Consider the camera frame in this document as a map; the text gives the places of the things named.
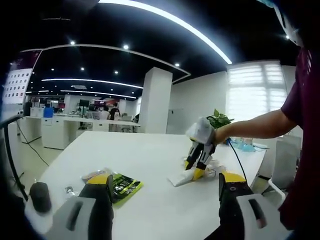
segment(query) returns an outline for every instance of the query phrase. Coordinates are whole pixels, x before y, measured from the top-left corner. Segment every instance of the cable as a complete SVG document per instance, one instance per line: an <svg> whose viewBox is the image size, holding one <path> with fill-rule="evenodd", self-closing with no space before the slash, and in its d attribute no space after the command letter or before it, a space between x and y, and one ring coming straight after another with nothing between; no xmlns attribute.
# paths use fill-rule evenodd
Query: cable
<svg viewBox="0 0 320 240"><path fill-rule="evenodd" d="M39 156L39 158L42 160L42 162L44 162L44 164L49 167L49 164L40 156L40 154L37 152L37 150L35 150L35 149L30 145L30 143L28 142L26 136L25 136L24 133L21 131L21 128L20 128L20 126L19 126L18 121L16 121L16 125L18 126L18 129L20 130L20 133L22 134L25 142L29 145L29 147L30 147L33 151L35 151L35 153Z"/></svg>
<svg viewBox="0 0 320 240"><path fill-rule="evenodd" d="M243 172L245 181L248 182L248 181L247 181L246 174L245 174L245 170L244 170L244 168L242 167L242 164L241 164L241 162L240 162L240 159L239 159L239 157L238 157L238 154L236 153L236 150L234 149L234 147L233 147L232 144L231 144L230 138L228 138L227 141L228 141L228 143L230 144L232 150L234 151L234 154L236 155L236 158L238 159L238 162L239 162L240 167L241 167L241 169L242 169L242 172Z"/></svg>

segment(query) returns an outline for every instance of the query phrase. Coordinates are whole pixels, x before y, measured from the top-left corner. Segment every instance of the green leaves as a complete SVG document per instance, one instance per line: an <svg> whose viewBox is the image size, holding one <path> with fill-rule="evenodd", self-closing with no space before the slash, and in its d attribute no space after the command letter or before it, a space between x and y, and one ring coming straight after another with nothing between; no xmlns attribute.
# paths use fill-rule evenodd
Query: green leaves
<svg viewBox="0 0 320 240"><path fill-rule="evenodd" d="M219 112L217 109L214 109L213 115L217 118L219 117Z"/></svg>
<svg viewBox="0 0 320 240"><path fill-rule="evenodd" d="M207 116L212 127L215 129L221 128L227 124L230 124L234 119L229 119L225 114L219 113L217 109L214 109L212 116Z"/></svg>

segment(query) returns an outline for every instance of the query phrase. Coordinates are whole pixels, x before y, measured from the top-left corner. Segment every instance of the hand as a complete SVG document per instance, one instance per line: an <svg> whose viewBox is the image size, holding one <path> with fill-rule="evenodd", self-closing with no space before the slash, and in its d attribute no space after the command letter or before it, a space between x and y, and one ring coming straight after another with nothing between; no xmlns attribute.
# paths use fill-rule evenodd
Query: hand
<svg viewBox="0 0 320 240"><path fill-rule="evenodd" d="M228 128L229 126L225 125L215 130L214 145L221 144L230 137L228 134Z"/></svg>

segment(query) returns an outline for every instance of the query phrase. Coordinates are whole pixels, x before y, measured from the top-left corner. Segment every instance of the window blinds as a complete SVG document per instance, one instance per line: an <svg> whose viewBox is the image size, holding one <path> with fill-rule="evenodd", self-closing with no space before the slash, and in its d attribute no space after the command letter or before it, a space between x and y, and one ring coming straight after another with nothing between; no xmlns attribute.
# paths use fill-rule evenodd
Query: window blinds
<svg viewBox="0 0 320 240"><path fill-rule="evenodd" d="M277 110L286 97L279 62L245 63L228 69L226 113L235 121L249 120Z"/></svg>

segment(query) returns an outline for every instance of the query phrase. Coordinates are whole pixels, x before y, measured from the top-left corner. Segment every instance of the white column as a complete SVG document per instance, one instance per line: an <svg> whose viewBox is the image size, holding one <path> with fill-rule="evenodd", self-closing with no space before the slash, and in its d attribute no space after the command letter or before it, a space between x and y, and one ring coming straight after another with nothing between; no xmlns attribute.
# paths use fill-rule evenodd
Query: white column
<svg viewBox="0 0 320 240"><path fill-rule="evenodd" d="M123 99L120 99L119 106L118 106L120 114L127 113L126 112L126 105L127 105L127 101L123 100Z"/></svg>
<svg viewBox="0 0 320 240"><path fill-rule="evenodd" d="M143 133L166 133L171 86L171 72L153 67L146 73L139 115Z"/></svg>
<svg viewBox="0 0 320 240"><path fill-rule="evenodd" d="M64 112L66 113L66 114L69 114L70 113L70 111L72 110L71 109L71 106L70 106L70 100L71 100L71 95L64 95L64 104L65 104L65 106L64 106Z"/></svg>

